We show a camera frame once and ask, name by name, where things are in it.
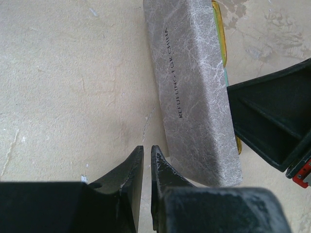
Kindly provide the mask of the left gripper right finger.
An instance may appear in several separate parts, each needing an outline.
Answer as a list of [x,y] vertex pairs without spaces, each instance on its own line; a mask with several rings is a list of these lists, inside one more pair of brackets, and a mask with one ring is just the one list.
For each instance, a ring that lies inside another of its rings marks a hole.
[[287,233],[276,196],[256,187],[196,187],[151,149],[153,230],[158,233]]

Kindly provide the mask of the grey-brown glasses case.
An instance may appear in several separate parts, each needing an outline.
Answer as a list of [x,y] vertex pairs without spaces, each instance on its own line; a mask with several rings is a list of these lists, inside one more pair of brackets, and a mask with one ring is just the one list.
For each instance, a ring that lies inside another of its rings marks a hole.
[[209,0],[145,0],[172,166],[209,187],[236,186],[242,169]]

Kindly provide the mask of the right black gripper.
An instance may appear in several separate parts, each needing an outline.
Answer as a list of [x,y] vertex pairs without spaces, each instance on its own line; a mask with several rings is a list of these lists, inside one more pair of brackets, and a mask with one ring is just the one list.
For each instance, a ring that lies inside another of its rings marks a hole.
[[227,92],[235,134],[287,179],[310,187],[310,59]]

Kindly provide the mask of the orange sunglasses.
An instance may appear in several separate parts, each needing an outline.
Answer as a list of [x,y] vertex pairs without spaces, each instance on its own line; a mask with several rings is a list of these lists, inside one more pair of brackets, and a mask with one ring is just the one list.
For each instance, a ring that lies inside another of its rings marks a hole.
[[225,68],[226,63],[227,63],[227,49],[226,49],[225,30],[223,26],[221,9],[217,1],[212,0],[211,4],[213,8],[214,19],[216,23],[216,29],[217,29],[217,34],[218,34],[218,39],[219,39],[219,44],[220,44],[220,50],[221,50],[221,56],[222,56],[222,61],[223,61],[224,74],[225,74],[225,83],[226,83],[226,86],[228,87],[229,81],[228,81],[227,71]]

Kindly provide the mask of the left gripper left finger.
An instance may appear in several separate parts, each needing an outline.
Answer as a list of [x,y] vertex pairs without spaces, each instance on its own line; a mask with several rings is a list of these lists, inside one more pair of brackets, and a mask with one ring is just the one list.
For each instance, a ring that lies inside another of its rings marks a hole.
[[136,233],[144,148],[92,183],[2,182],[3,233]]

